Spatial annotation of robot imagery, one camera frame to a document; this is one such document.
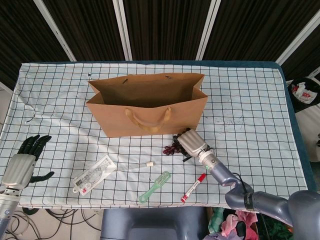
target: paper bag handle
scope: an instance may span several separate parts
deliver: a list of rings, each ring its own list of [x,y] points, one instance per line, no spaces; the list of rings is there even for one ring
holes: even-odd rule
[[[125,115],[131,120],[132,123],[134,123],[135,125],[137,125],[139,128],[149,132],[149,133],[156,133],[158,132],[162,126],[169,121],[169,119],[171,118],[171,107],[168,107],[165,112],[164,112],[164,116],[163,119],[161,120],[161,122],[156,125],[156,126],[146,126],[144,124],[142,124],[139,119],[136,118],[136,116],[134,115],[134,113],[132,112],[132,110],[130,110],[129,108],[126,108],[124,110]]]

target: robot finger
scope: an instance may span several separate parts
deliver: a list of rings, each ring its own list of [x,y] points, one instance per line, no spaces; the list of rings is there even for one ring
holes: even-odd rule
[[[32,148],[32,146],[34,145],[35,141],[40,137],[40,135],[36,135],[34,136],[32,139],[30,139],[28,141],[28,143],[26,144],[23,153],[24,154],[29,154],[30,153],[30,149]]]
[[[34,151],[32,152],[32,155],[35,156],[35,160],[37,161],[42,150],[44,149],[46,143],[51,139],[51,136],[47,135],[45,136],[37,145],[36,149],[34,149]]]
[[[28,137],[26,140],[23,141],[23,143],[21,144],[21,147],[20,147],[20,149],[19,149],[19,151],[18,151],[17,154],[23,154],[23,153],[24,153],[24,150],[25,150],[26,145],[28,144],[28,142],[29,142],[30,139],[32,139],[32,138],[33,138],[33,136]]]
[[[29,183],[33,184],[33,183],[37,183],[37,182],[46,181],[49,178],[51,178],[53,176],[53,174],[55,174],[55,172],[51,171],[44,176],[32,176]]]
[[[43,140],[43,139],[46,139],[47,137],[48,137],[48,135],[45,135],[45,136],[40,137],[40,138],[35,142],[35,144],[32,146],[32,148],[30,149],[29,154],[35,155],[35,154],[34,154],[35,150],[38,148],[38,146],[39,146],[39,144],[42,142],[42,140]]]

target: green toothbrush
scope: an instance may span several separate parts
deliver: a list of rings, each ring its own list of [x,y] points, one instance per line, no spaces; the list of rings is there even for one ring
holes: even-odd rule
[[[164,171],[155,181],[152,187],[144,194],[139,197],[139,202],[144,204],[151,194],[161,188],[169,179],[171,178],[171,174],[168,171]]]

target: table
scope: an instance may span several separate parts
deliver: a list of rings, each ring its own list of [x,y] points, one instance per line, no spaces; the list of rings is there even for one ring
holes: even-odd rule
[[[274,62],[138,61],[23,63],[0,135],[0,178],[21,143],[36,134],[52,136],[34,175],[54,171],[45,182],[30,184],[19,205],[36,208],[109,208],[183,206],[180,198],[204,168],[182,155],[166,156],[172,135],[108,138],[86,107],[94,92],[88,80],[163,72],[205,74],[201,90],[208,102],[197,127],[219,159],[255,191],[288,198],[315,188],[310,164]],[[73,193],[72,179],[108,154],[118,167],[154,161],[112,173],[85,196]],[[172,177],[148,203],[138,197],[163,172]],[[184,206],[226,207],[224,194],[208,176]]]

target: clothing pile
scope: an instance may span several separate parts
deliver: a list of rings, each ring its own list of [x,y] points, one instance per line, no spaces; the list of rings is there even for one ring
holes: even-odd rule
[[[228,214],[225,221],[224,208],[215,208],[209,222],[209,232],[204,240],[258,240],[257,233],[251,225],[258,221],[253,212],[236,210],[234,214]]]

